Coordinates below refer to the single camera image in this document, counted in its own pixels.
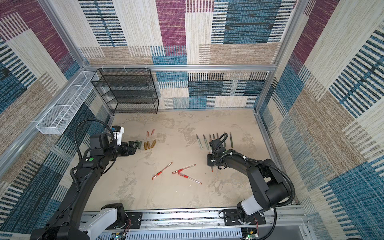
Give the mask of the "mint highlighter pen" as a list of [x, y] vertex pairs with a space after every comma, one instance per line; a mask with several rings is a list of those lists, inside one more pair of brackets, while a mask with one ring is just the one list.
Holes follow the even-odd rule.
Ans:
[[207, 149], [209, 150], [210, 147], [209, 147], [208, 141], [207, 141], [207, 139], [206, 139], [206, 136], [203, 135], [203, 138], [204, 138], [205, 145], [206, 145]]
[[202, 143], [201, 143], [201, 140], [200, 140], [199, 136], [196, 135], [196, 137], [197, 137], [197, 141], [198, 141], [198, 143], [199, 143], [200, 149], [203, 150], [204, 148], [203, 148], [203, 145], [202, 145]]

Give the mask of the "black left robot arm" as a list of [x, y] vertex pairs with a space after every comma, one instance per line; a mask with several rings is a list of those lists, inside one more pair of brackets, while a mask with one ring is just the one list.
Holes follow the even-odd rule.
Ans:
[[93, 188], [118, 157], [132, 156], [138, 143], [123, 142], [124, 128], [107, 127], [108, 132], [90, 137], [85, 153], [77, 150], [80, 161], [70, 169], [73, 180], [57, 211], [42, 229], [33, 230], [32, 240], [95, 240], [109, 227], [122, 229], [129, 220], [122, 204], [110, 204], [86, 224], [81, 223], [85, 206]]

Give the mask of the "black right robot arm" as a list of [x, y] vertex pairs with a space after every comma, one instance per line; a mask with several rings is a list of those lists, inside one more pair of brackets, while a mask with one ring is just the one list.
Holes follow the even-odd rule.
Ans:
[[207, 164], [220, 170], [234, 169], [248, 177], [252, 195], [241, 201], [238, 214], [250, 218], [255, 213], [291, 204], [296, 196], [292, 180], [271, 159], [254, 160], [224, 146], [228, 134], [209, 142], [212, 150], [207, 155]]

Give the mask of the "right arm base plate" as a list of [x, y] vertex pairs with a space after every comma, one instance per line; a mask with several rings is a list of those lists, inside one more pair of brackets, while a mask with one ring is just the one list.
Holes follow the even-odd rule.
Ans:
[[219, 217], [224, 220], [226, 226], [266, 224], [266, 219], [263, 214], [256, 212], [252, 215], [247, 215], [240, 209], [221, 210]]

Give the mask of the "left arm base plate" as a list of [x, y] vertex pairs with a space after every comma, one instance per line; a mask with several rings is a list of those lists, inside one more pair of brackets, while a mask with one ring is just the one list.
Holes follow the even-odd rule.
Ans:
[[117, 226], [109, 226], [107, 230], [139, 229], [142, 223], [142, 212], [126, 212], [126, 217]]

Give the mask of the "aluminium front rail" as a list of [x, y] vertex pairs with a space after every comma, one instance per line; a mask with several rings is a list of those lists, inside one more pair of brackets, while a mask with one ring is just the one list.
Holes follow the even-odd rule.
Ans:
[[314, 240], [313, 228], [302, 206], [285, 206], [261, 214], [265, 225], [226, 226], [219, 212], [224, 208], [127, 210], [142, 212], [139, 229], [105, 230], [99, 240]]

